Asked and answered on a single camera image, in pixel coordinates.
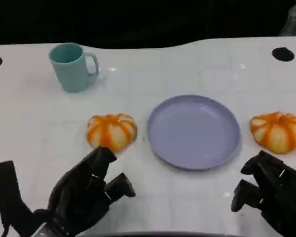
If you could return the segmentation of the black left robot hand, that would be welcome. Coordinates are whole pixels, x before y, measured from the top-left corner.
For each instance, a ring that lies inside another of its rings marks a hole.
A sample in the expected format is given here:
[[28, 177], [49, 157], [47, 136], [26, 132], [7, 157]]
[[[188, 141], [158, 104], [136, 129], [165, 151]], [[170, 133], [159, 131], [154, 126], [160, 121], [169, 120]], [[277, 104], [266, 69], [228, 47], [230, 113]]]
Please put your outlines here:
[[135, 197], [135, 190], [124, 173], [105, 182], [108, 167], [116, 160], [109, 148], [97, 147], [53, 188], [47, 209], [69, 236], [93, 227], [106, 215], [110, 205], [123, 196]]

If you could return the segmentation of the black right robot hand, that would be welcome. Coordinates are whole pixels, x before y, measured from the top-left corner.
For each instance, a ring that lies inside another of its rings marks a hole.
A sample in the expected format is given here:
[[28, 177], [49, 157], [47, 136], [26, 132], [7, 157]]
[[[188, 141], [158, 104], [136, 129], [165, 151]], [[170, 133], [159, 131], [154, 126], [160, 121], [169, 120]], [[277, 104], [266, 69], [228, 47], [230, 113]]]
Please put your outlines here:
[[260, 151], [241, 169], [257, 184], [241, 180], [234, 190], [231, 211], [244, 205], [260, 210], [265, 221], [280, 235], [296, 237], [296, 170], [275, 156]]

